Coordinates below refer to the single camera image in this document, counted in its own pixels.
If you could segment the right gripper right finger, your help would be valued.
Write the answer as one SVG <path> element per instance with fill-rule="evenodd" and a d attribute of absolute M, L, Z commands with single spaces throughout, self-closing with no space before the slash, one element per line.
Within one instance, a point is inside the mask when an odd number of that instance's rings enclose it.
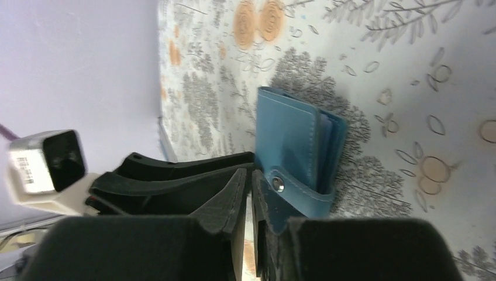
<path fill-rule="evenodd" d="M 252 174 L 262 280 L 461 280 L 445 240 L 413 218 L 308 218 Z"/>

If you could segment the blue leather card holder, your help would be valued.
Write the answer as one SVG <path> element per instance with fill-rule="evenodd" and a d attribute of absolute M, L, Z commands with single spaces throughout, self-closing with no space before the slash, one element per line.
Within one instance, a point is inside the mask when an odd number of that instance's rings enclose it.
<path fill-rule="evenodd" d="M 335 199 L 346 121 L 273 87 L 259 87 L 254 222 L 274 234 L 290 217 L 323 218 Z"/>

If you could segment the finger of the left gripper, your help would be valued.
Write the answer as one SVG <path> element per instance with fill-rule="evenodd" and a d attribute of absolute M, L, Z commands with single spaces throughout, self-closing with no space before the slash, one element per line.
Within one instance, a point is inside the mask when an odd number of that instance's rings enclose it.
<path fill-rule="evenodd" d="M 247 167 L 165 181 L 141 181 L 106 172 L 91 184 L 89 194 L 117 214 L 187 215 L 220 194 L 239 169 Z"/>
<path fill-rule="evenodd" d="M 177 163 L 157 160 L 133 152 L 114 170 L 114 173 L 133 180 L 165 181 L 252 163 L 254 163 L 252 152 Z"/>

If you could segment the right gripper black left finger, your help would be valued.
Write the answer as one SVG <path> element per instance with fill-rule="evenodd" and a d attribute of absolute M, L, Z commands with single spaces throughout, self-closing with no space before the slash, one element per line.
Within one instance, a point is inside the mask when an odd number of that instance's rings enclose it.
<path fill-rule="evenodd" d="M 69 217 L 43 238 L 19 280 L 240 280 L 245 168 L 209 174 L 220 191 L 188 215 Z"/>

